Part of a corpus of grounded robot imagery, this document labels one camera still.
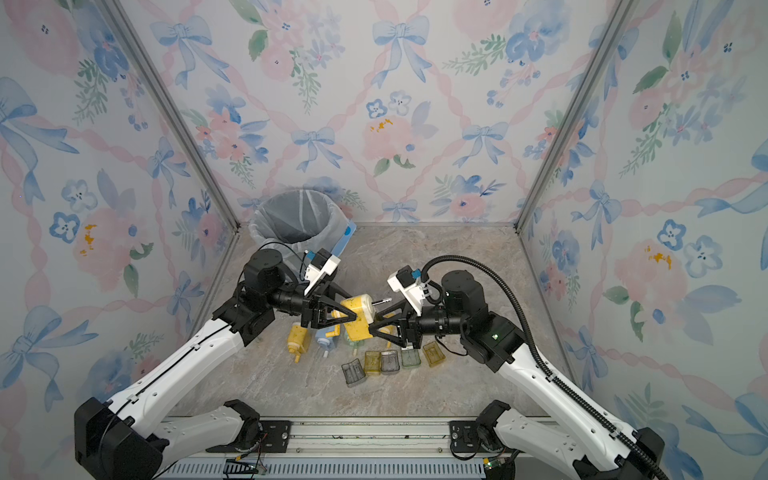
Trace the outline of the yellow pencil sharpener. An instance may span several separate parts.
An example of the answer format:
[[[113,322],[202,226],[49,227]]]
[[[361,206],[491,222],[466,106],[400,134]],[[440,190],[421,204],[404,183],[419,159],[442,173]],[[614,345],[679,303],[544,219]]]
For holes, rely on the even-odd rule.
[[[395,325],[387,325],[380,328],[381,333],[385,333],[387,335],[395,335],[397,333],[397,327]],[[386,348],[390,349],[392,347],[392,343],[390,341],[387,341]]]
[[[298,322],[293,323],[286,341],[286,346],[288,352],[294,358],[295,363],[298,363],[302,355],[308,351],[310,343],[311,335],[309,334],[309,330]]]
[[[384,299],[382,302],[387,303],[389,299]],[[346,336],[352,342],[365,341],[373,337],[370,333],[369,325],[376,321],[376,306],[382,302],[375,301],[368,294],[350,297],[340,302],[343,310],[334,310],[332,317],[334,319],[342,319],[350,317],[351,313],[353,313],[355,315],[353,320],[345,320],[342,323]]]

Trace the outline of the blue pencil sharpener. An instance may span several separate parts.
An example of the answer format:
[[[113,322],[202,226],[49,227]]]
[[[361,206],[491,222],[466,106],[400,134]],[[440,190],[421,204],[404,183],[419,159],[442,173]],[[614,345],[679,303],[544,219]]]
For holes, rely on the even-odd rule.
[[[324,358],[327,358],[329,353],[337,348],[338,336],[339,333],[335,327],[327,327],[316,331],[315,340]]]

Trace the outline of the green transparent shavings tray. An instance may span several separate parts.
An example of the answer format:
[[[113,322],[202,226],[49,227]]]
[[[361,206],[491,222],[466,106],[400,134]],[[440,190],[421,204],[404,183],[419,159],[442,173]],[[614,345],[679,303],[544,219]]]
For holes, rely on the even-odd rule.
[[[418,368],[421,366],[420,352],[416,349],[402,349],[400,351],[401,367],[404,369]]]

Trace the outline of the clear blue sharpener tray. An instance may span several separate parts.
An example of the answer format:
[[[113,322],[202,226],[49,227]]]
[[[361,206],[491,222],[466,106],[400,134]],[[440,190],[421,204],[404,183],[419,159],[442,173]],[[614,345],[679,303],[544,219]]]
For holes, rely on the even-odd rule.
[[[396,350],[385,350],[381,353],[380,372],[383,375],[393,375],[400,371],[399,352]]]

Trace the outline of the yellow transparent shavings tray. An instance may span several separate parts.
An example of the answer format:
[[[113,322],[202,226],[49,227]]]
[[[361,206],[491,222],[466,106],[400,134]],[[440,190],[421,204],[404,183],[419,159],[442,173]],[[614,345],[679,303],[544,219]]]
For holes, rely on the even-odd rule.
[[[366,351],[364,354],[363,370],[366,376],[377,376],[382,370],[382,352]]]

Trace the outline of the green pencil sharpener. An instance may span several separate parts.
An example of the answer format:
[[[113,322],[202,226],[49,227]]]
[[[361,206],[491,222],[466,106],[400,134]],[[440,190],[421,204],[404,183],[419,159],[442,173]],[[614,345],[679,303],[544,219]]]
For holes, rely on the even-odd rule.
[[[358,354],[360,342],[352,340],[347,333],[344,333],[344,341],[349,346],[352,355],[356,356]]]

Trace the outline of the dark shavings tray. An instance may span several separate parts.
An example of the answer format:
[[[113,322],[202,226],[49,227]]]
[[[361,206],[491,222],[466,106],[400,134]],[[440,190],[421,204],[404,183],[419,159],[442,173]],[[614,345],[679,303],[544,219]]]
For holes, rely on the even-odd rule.
[[[341,370],[348,388],[361,384],[367,378],[363,365],[358,358],[342,364]]]

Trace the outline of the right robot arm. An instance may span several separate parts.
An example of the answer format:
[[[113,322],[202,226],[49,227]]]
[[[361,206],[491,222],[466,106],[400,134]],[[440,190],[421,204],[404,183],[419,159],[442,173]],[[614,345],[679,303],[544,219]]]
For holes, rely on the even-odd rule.
[[[480,436],[493,448],[518,450],[548,464],[569,479],[662,479],[664,441],[654,430],[635,429],[588,398],[540,353],[522,328],[488,306],[483,286],[466,270],[441,280],[440,296],[428,300],[420,271],[404,267],[388,284],[402,300],[370,325],[399,346],[420,348],[425,335],[455,335],[469,357],[520,388],[555,421],[548,426],[501,401],[477,417]]]

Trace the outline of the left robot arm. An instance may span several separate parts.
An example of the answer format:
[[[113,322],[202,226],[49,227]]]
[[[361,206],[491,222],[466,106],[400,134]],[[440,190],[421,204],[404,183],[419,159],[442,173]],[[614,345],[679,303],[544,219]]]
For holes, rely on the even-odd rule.
[[[90,398],[74,414],[74,456],[95,479],[153,479],[174,463],[209,448],[240,453],[267,438],[258,412],[229,400],[205,414],[170,421],[175,405],[209,373],[253,342],[282,312],[303,327],[323,329],[357,319],[340,304],[337,256],[307,256],[297,278],[276,249],[257,250],[244,265],[232,296],[201,329],[160,365],[101,401]]]

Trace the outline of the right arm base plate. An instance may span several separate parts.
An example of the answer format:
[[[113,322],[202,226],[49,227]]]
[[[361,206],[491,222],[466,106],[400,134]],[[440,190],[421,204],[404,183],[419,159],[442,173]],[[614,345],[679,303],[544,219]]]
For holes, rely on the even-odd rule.
[[[520,453],[520,450],[504,446],[491,427],[479,424],[475,420],[453,420],[448,423],[448,426],[449,448],[453,454],[462,458]]]

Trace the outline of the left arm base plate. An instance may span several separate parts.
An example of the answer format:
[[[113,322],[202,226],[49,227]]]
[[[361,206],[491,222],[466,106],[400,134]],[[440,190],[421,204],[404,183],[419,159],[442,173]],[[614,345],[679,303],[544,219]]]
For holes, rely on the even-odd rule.
[[[286,453],[293,423],[289,420],[246,420],[235,439],[207,453]]]

